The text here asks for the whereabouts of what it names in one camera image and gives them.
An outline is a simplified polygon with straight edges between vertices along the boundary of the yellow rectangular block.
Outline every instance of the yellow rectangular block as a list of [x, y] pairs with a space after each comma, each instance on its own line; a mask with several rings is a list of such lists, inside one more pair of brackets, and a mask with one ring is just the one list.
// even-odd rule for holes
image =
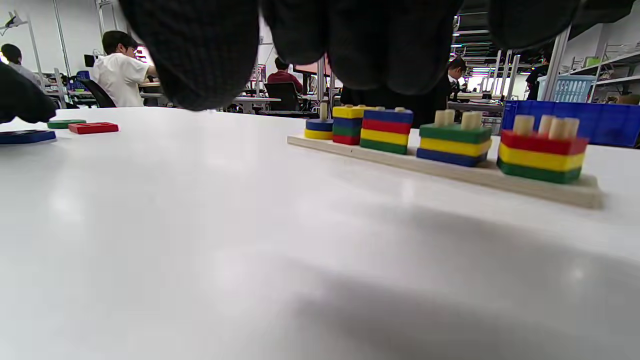
[[361, 119], [364, 117], [365, 110], [375, 110], [369, 106], [336, 106], [333, 108], [333, 117], [341, 117], [343, 119]]
[[546, 152], [534, 152], [512, 149], [500, 144], [499, 156], [502, 162], [510, 165], [541, 168], [558, 172], [567, 172], [582, 167], [584, 153], [579, 155], [557, 155]]
[[386, 133], [384, 131], [376, 131], [369, 129], [362, 129], [360, 132], [360, 138], [365, 140], [372, 140], [376, 142], [394, 143], [396, 145], [407, 146], [409, 144], [409, 135], [398, 133]]
[[333, 131], [315, 131], [315, 130], [305, 129], [305, 138], [316, 139], [316, 140], [332, 140]]
[[421, 138], [420, 147], [426, 150], [448, 152], [449, 154], [457, 154], [477, 158], [478, 156], [489, 151], [489, 148], [491, 147], [491, 139], [483, 143], [465, 143], [434, 138]]

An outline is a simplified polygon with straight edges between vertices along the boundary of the red rectangle piece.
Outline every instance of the red rectangle piece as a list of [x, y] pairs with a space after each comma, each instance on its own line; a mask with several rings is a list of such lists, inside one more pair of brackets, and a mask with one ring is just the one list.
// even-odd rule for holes
[[360, 137], [334, 135], [333, 142], [343, 143], [345, 145], [360, 145]]
[[500, 142], [511, 149], [520, 149], [535, 152], [546, 152], [547, 154], [558, 155], [578, 155], [582, 154], [589, 145], [589, 139], [576, 138], [573, 140], [550, 140], [546, 137], [520, 136], [510, 130], [502, 130]]
[[362, 128], [376, 131], [384, 131], [386, 133], [396, 133], [408, 135], [411, 131], [411, 124], [404, 122], [389, 122], [380, 120], [364, 119]]
[[110, 122], [88, 122], [86, 124], [70, 124], [69, 130], [76, 134], [114, 133], [119, 128]]

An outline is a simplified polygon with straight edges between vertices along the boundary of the blue basket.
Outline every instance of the blue basket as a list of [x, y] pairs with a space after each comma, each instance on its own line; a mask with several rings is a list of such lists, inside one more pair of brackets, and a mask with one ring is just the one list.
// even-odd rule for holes
[[[591, 75], [560, 75], [556, 83], [556, 94], [553, 101], [562, 102], [587, 102], [591, 86], [596, 77]], [[547, 85], [547, 77], [538, 78], [540, 87], [538, 90], [538, 100], [542, 100]]]
[[552, 101], [507, 101], [502, 129], [513, 129], [516, 115], [536, 117], [537, 129], [542, 115], [580, 119], [578, 136], [595, 145], [636, 146], [640, 133], [640, 106], [618, 104], [582, 104]]

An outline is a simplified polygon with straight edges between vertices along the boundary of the person in red shirt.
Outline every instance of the person in red shirt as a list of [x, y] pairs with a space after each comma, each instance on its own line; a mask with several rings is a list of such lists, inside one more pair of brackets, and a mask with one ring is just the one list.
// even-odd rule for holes
[[302, 84], [296, 79], [293, 74], [289, 73], [289, 64], [282, 61], [281, 58], [276, 58], [276, 68], [278, 71], [269, 75], [267, 78], [268, 84], [277, 84], [277, 83], [293, 83], [296, 87], [297, 92], [302, 92]]

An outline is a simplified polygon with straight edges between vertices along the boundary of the green block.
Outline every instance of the green block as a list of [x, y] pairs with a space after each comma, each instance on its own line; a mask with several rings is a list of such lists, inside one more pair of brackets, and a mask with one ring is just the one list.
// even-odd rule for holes
[[483, 143], [491, 138], [491, 128], [479, 127], [473, 130], [462, 130], [460, 124], [445, 127], [427, 124], [420, 126], [420, 137], [453, 142]]
[[342, 127], [342, 126], [333, 126], [333, 134], [338, 136], [360, 136], [360, 128], [359, 127]]
[[47, 123], [49, 129], [68, 129], [69, 124], [85, 124], [84, 120], [51, 120]]
[[406, 155], [406, 146], [388, 142], [375, 142], [360, 138], [360, 146], [366, 149], [374, 149], [385, 152], [393, 152], [394, 154]]
[[520, 165], [507, 164], [498, 158], [498, 167], [500, 170], [512, 176], [526, 177], [529, 179], [546, 181], [548, 183], [568, 184], [572, 183], [580, 177], [582, 168], [573, 169], [567, 172], [543, 170], [541, 168], [523, 167]]

